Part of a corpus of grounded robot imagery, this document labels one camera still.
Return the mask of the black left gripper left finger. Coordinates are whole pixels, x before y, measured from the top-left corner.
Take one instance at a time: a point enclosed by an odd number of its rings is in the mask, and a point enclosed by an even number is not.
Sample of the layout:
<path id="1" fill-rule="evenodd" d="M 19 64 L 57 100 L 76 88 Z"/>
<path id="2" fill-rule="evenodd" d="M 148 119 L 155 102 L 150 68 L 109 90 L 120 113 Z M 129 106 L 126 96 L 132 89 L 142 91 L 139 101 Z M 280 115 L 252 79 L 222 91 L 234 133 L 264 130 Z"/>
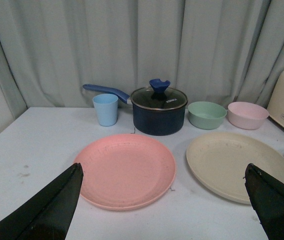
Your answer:
<path id="1" fill-rule="evenodd" d="M 0 240 L 64 240 L 83 181 L 75 163 L 21 207 L 0 221 Z"/>

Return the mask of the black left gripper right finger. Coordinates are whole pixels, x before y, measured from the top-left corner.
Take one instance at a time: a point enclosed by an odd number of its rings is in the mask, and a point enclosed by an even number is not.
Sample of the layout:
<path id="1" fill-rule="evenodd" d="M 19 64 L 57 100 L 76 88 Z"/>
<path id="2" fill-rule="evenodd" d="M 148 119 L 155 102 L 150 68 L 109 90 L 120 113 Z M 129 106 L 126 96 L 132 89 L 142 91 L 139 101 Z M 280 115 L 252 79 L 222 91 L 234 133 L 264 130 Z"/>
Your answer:
<path id="1" fill-rule="evenodd" d="M 284 183 L 250 163 L 245 170 L 249 200 L 269 240 L 284 240 Z"/>

